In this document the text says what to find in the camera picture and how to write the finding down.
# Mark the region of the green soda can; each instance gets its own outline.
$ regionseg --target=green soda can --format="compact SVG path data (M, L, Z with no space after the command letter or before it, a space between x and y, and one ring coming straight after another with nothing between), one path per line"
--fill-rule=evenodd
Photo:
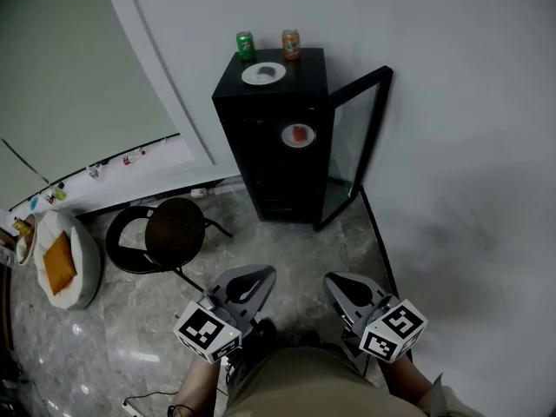
M240 51L240 58L243 62L255 60L255 44L253 43L253 34L251 31L238 32L235 36L237 49Z

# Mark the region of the white plate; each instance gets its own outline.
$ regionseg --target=white plate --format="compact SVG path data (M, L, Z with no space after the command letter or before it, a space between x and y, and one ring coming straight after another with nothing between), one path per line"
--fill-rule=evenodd
M303 127L307 131L307 140L305 142L294 141L294 127ZM304 123L293 123L292 125L287 126L282 131L281 139L289 147L293 147L294 149L302 149L303 147L307 147L311 144L312 141L314 141L314 131L311 127L305 125Z
M266 73L259 73L259 70L263 66L268 66L273 68L275 74L273 76ZM250 66L242 73L242 80L249 85L269 85L274 82L278 82L286 75L286 68L284 65L274 62L263 62L257 63Z

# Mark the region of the orange soda can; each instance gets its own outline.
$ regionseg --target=orange soda can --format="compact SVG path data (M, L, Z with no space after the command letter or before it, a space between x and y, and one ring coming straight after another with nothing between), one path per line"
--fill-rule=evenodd
M297 30L284 30L281 33L281 44L286 60L297 60L301 54L299 32Z

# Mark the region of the cable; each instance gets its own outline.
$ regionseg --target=cable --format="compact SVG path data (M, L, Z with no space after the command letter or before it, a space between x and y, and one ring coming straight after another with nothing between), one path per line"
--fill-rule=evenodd
M36 395L38 395L38 398L41 399L41 402L44 405L44 409L46 409L46 413L49 415L49 417L52 415L49 411L49 403L42 397L42 395L38 392L38 387L36 387L36 383L33 379L29 379L29 380L25 380L25 381L21 381L23 384L27 384L27 383L33 383L33 386L35 387L35 391L36 391Z
M38 171L36 171L35 169L33 169L30 164L25 161L12 147L11 145L9 145L5 139L0 139L0 141L3 142L3 144L8 148L9 151L11 151L17 159L19 159L23 165L25 165L29 170L31 170L33 173L35 173L38 177L40 177L43 181L45 181L49 186L50 186L50 182L48 179L46 179L43 175L41 175Z
M135 395L133 397L126 397L125 399L123 399L123 401L128 401L130 399L144 399L145 397L149 397L150 395L154 395L154 394L162 394L162 395L176 395L179 391L175 391L174 393L163 393L160 391L155 391L154 393L150 393L150 394L145 394L145 395Z
M222 391L219 387L216 387L216 390L220 391L221 394L226 395L226 397L228 397L228 395ZM154 394L161 394L161 395L176 395L177 393L179 393L179 391L175 391L174 393L164 393L162 391L155 391L154 393L150 393L150 394L145 394L145 395L134 395L131 397L126 397L125 399L123 399L123 402L127 402L128 400L131 399L144 399L145 397L150 397L150 395L154 395Z
M193 409L191 409L190 407L188 407L187 405L172 405L171 407L168 407L167 416L168 416L168 417L172 417L172 414L174 413L174 411L175 411L175 409L176 409L177 407L185 407L186 409L188 409L189 411L191 411L191 413L192 413L193 415L195 415L195 411L194 411Z
M367 378L367 369L368 369L368 364L371 361L371 355L367 355L367 362L365 363L365 370L363 371L363 377Z
M228 364L226 366L226 386L229 384L229 378L231 376L230 371L232 370L232 365Z

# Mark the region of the round stool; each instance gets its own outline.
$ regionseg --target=round stool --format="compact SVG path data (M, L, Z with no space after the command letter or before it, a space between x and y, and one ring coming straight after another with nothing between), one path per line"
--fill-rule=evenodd
M145 229L147 250L120 246L120 236L125 227L140 218L149 219ZM110 224L106 234L106 251L110 260L125 272L152 274L173 271L203 292L203 288L183 273L182 266L199 253L205 228L211 225L232 237L218 223L205 218L201 209L189 199L168 199L158 208L129 207L120 212Z

